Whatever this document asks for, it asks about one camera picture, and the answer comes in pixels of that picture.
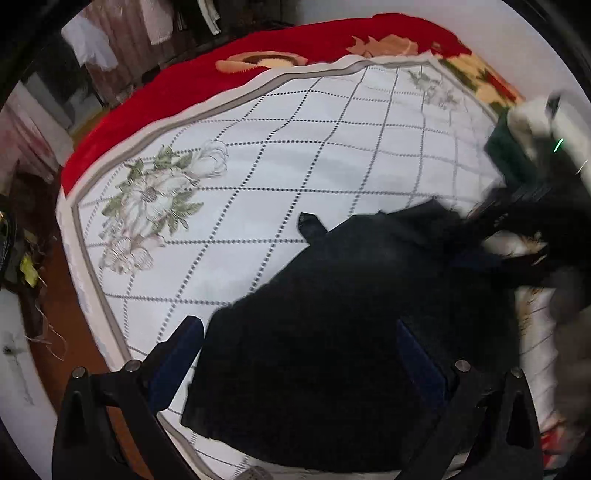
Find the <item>black leather jacket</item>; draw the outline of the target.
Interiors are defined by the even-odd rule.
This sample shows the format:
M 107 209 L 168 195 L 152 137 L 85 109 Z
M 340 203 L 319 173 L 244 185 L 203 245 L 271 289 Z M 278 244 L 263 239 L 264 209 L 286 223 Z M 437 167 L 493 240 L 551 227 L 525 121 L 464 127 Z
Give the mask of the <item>black leather jacket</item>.
M 209 321 L 181 422 L 280 467 L 538 479 L 539 430 L 518 376 L 505 258 L 436 201 L 356 215 L 332 230 L 301 215 L 307 246 Z M 397 323 L 446 379 L 443 408 L 410 380 Z

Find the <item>clothes rack with hanging garments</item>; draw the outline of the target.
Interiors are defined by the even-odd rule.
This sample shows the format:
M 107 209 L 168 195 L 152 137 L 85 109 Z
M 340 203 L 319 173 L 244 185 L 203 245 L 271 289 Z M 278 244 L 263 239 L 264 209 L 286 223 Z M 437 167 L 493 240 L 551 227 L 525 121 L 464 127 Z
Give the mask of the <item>clothes rack with hanging garments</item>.
M 166 67 L 228 38 L 216 1 L 4 1 L 1 188 L 50 183 L 73 137 Z

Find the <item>dark green folded garment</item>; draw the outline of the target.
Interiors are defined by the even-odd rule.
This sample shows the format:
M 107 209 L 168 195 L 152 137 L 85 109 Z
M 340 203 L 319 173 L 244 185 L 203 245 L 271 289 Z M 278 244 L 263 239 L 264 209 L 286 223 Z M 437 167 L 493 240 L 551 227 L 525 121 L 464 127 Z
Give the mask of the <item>dark green folded garment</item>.
M 484 150 L 502 175 L 505 185 L 517 190 L 534 184 L 538 175 L 535 165 L 510 132 L 507 116 L 507 111 L 501 114 Z

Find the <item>white fluffy folded garment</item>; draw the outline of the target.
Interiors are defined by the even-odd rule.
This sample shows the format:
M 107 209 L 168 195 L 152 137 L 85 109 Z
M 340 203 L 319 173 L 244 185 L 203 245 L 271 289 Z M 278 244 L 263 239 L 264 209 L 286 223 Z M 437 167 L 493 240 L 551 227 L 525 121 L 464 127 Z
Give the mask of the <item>white fluffy folded garment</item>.
M 577 95 L 555 91 L 513 107 L 507 125 L 526 157 L 538 162 L 541 148 L 535 142 L 550 141 L 550 152 L 565 151 L 580 175 L 590 173 L 590 104 Z

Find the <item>white floral diamond-pattern cloth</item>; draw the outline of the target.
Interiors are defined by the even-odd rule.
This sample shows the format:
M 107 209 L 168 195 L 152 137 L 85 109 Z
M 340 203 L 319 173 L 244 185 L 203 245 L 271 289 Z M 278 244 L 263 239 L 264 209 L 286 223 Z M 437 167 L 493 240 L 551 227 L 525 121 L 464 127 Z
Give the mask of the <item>white floral diamond-pattern cloth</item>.
M 79 303 L 111 370 L 144 359 L 304 248 L 297 216 L 438 198 L 472 210 L 500 176 L 497 106 L 429 56 L 266 70 L 130 136 L 63 192 L 57 219 Z

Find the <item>red floral blanket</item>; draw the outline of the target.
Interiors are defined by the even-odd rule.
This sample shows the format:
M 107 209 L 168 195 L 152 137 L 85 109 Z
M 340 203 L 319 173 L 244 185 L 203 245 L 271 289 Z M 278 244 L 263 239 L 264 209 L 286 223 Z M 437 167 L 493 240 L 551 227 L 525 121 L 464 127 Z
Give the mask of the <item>red floral blanket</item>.
M 477 98 L 500 113 L 523 96 L 453 32 L 403 13 L 339 19 L 249 34 L 193 60 L 175 64 L 113 109 L 81 141 L 62 170 L 68 193 L 111 148 L 146 125 L 242 86 L 277 69 L 332 63 L 349 54 L 365 58 L 417 56 L 442 61 Z

